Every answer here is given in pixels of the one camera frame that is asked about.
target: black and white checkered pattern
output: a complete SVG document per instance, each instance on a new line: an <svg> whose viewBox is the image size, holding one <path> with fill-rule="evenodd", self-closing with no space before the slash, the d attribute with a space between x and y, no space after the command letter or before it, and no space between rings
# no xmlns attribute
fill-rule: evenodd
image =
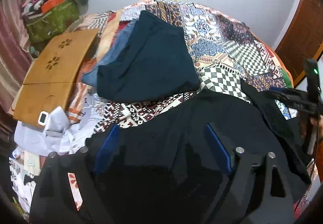
<svg viewBox="0 0 323 224"><path fill-rule="evenodd" d="M261 55L254 44L246 43L238 45L231 43L226 46L226 50L228 55L235 59L250 76L270 72L261 59Z"/></svg>
<svg viewBox="0 0 323 224"><path fill-rule="evenodd" d="M240 77L219 67L203 68L199 75L200 90L208 88L212 91L232 95L251 103L241 91Z"/></svg>

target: blue denim jeans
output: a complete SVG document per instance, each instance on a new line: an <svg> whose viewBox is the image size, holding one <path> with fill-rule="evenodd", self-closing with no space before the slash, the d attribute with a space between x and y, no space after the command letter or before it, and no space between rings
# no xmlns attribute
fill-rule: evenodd
<svg viewBox="0 0 323 224"><path fill-rule="evenodd" d="M127 26L117 34L117 38L108 52L103 58L93 67L88 73L84 73L82 76L82 82L92 87L97 86L98 69L100 65L107 65L113 62L119 56L120 52L125 47L132 33L133 28L138 20L133 19L127 24Z"/></svg>

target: brown door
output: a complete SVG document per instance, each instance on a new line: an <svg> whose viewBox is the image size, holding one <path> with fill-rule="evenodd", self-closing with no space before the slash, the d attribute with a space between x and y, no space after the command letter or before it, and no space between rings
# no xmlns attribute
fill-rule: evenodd
<svg viewBox="0 0 323 224"><path fill-rule="evenodd" d="M292 74L294 86L305 76L304 59L318 60L323 50L323 1L300 0L276 53Z"/></svg>

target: silver screw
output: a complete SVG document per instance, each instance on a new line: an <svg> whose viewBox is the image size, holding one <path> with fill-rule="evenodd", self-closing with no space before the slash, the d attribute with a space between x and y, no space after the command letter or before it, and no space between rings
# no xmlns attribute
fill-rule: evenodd
<svg viewBox="0 0 323 224"><path fill-rule="evenodd" d="M88 148L86 147L86 146L82 146L81 148L80 148L80 152L81 153L86 153L88 151Z"/></svg>
<svg viewBox="0 0 323 224"><path fill-rule="evenodd" d="M276 157L276 155L275 155L275 153L274 153L274 152L269 152L269 153L268 153L268 156L269 156L270 158L275 158L275 157Z"/></svg>
<svg viewBox="0 0 323 224"><path fill-rule="evenodd" d="M235 151L236 151L237 153L239 153L239 154L242 154L242 153L244 152L244 149L243 149L242 147L238 146L238 147L235 149Z"/></svg>
<svg viewBox="0 0 323 224"><path fill-rule="evenodd" d="M55 151L52 151L48 154L49 158L54 158L56 155L58 155Z"/></svg>

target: pink curtain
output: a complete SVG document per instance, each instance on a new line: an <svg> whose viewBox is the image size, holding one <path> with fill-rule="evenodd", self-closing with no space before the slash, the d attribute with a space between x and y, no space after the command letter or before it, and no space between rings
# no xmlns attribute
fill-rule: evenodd
<svg viewBox="0 0 323 224"><path fill-rule="evenodd" d="M29 37L20 13L24 2L0 1L0 130L5 135L14 129L7 113L31 63Z"/></svg>

